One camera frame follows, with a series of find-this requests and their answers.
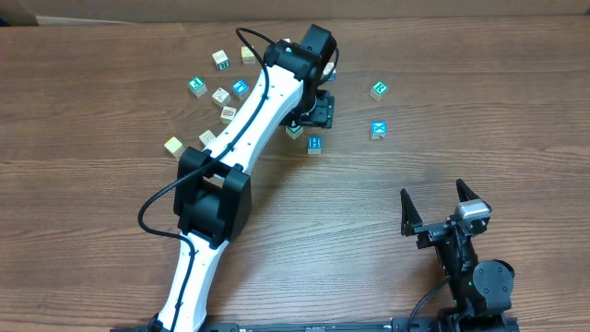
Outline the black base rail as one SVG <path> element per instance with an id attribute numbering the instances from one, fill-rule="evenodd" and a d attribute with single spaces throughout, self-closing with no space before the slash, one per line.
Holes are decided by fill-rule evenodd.
<path id="1" fill-rule="evenodd" d="M 236 323 L 205 323 L 197 331 L 199 332 L 404 332 L 407 331 L 407 318 L 394 318 L 387 322 L 354 322 L 354 323 L 317 323 L 307 325 L 274 324 L 274 325 L 249 325 L 239 326 Z M 147 332 L 168 331 L 164 328 L 151 328 L 148 326 L 135 326 L 126 328 L 113 328 L 112 332 Z M 438 325 L 435 318 L 414 318 L 411 326 L 412 332 L 451 331 Z M 516 318 L 506 318 L 505 324 L 494 323 L 491 327 L 467 326 L 462 331 L 520 331 Z"/>

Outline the blue letter T block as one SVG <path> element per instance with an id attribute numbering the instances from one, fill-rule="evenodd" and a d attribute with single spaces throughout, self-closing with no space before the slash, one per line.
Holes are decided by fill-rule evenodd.
<path id="1" fill-rule="evenodd" d="M 240 101 L 243 101 L 248 96 L 250 87 L 244 80 L 239 79 L 232 84 L 232 91 Z"/>

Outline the blue letter X block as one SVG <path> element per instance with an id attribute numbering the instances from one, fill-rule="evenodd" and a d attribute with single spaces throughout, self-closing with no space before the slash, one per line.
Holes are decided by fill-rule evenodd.
<path id="1" fill-rule="evenodd" d="M 372 122 L 371 140 L 384 139 L 387 135 L 387 124 L 385 121 Z"/>

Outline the yellow top block near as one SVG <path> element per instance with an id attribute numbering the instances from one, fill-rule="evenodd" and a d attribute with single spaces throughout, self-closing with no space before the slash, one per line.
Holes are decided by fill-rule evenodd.
<path id="1" fill-rule="evenodd" d="M 185 151 L 185 146 L 176 136 L 171 137 L 164 147 L 175 159 L 179 159 Z"/>

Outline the yellow top block far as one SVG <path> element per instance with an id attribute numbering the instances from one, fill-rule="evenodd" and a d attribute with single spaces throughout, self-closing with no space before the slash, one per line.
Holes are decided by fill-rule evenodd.
<path id="1" fill-rule="evenodd" d="M 244 65 L 254 65 L 256 63 L 254 53 L 247 46 L 241 48 L 241 57 Z"/>

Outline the green letter R block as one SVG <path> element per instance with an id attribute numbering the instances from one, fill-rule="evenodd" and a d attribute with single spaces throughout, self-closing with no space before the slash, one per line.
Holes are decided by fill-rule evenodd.
<path id="1" fill-rule="evenodd" d="M 389 90 L 388 86 L 382 81 L 377 81 L 370 90 L 370 96 L 375 101 L 380 101 Z"/>

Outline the wooden block yellow side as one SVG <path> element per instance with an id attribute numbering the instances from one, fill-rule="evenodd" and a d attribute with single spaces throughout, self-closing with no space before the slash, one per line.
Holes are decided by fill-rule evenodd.
<path id="1" fill-rule="evenodd" d="M 236 113 L 237 110 L 235 108 L 224 106 L 220 114 L 220 121 L 223 124 L 229 124 L 234 120 Z"/>

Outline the wooden block airplane drawing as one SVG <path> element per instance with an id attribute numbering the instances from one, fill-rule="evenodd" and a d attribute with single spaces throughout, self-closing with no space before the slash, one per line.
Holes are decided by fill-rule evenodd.
<path id="1" fill-rule="evenodd" d="M 213 102 L 220 108 L 224 108 L 230 103 L 230 94 L 223 88 L 216 89 L 212 94 Z"/>

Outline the green letter block left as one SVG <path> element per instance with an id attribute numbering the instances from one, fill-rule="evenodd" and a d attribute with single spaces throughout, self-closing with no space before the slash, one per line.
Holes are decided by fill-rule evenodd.
<path id="1" fill-rule="evenodd" d="M 197 97 L 201 98 L 207 92 L 207 85 L 201 77 L 193 77 L 188 83 L 189 90 Z"/>

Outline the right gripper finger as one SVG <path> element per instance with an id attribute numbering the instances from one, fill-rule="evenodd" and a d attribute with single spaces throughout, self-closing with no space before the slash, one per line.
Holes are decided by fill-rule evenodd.
<path id="1" fill-rule="evenodd" d="M 400 191 L 400 198 L 402 206 L 401 234 L 403 236 L 415 235 L 415 229 L 423 225 L 422 218 L 406 189 Z"/>
<path id="2" fill-rule="evenodd" d="M 462 179 L 457 179 L 455 185 L 460 202 L 479 199 L 479 196 Z"/>

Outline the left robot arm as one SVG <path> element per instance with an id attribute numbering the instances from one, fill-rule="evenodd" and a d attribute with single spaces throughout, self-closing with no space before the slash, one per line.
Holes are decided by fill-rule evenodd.
<path id="1" fill-rule="evenodd" d="M 276 129 L 331 127 L 335 99 L 323 84 L 325 67 L 339 50 L 331 31 L 311 25 L 299 43 L 270 41 L 255 58 L 261 74 L 236 117 L 203 150 L 187 148 L 177 178 L 149 198 L 138 212 L 169 192 L 178 232 L 161 236 L 180 242 L 169 297 L 148 331 L 197 331 L 207 318 L 207 297 L 223 251 L 242 232 L 252 210 L 251 172 Z"/>

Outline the blue letter H block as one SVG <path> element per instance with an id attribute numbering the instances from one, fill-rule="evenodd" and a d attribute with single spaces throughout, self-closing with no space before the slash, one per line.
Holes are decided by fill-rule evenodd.
<path id="1" fill-rule="evenodd" d="M 307 150 L 310 155 L 319 155 L 323 149 L 323 139 L 320 136 L 309 136 Z"/>

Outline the white block green number side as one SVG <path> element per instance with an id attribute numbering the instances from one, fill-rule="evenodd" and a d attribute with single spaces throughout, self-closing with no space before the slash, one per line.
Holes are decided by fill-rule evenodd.
<path id="1" fill-rule="evenodd" d="M 199 140 L 202 143 L 204 148 L 206 148 L 215 139 L 216 139 L 216 136 L 210 130 L 206 130 L 204 133 L 202 133 L 199 136 Z"/>

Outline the white block blue side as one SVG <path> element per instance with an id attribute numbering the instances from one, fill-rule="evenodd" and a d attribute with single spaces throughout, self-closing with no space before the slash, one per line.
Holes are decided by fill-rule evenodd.
<path id="1" fill-rule="evenodd" d="M 329 62 L 326 64 L 323 72 L 323 80 L 333 81 L 336 79 L 335 63 Z"/>

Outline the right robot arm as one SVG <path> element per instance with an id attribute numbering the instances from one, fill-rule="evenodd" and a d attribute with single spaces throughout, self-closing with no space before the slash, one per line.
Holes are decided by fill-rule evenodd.
<path id="1" fill-rule="evenodd" d="M 475 236 L 487 230 L 492 207 L 463 180 L 458 179 L 455 184 L 459 203 L 454 213 L 446 220 L 430 225 L 423 223 L 407 190 L 400 191 L 401 234 L 415 236 L 419 249 L 433 247 L 445 275 L 445 279 L 416 304 L 406 329 L 410 331 L 415 325 L 423 303 L 447 286 L 454 305 L 442 308 L 431 319 L 431 330 L 517 331 L 517 320 L 504 314 L 512 308 L 513 267 L 497 259 L 480 262 L 472 244 Z"/>

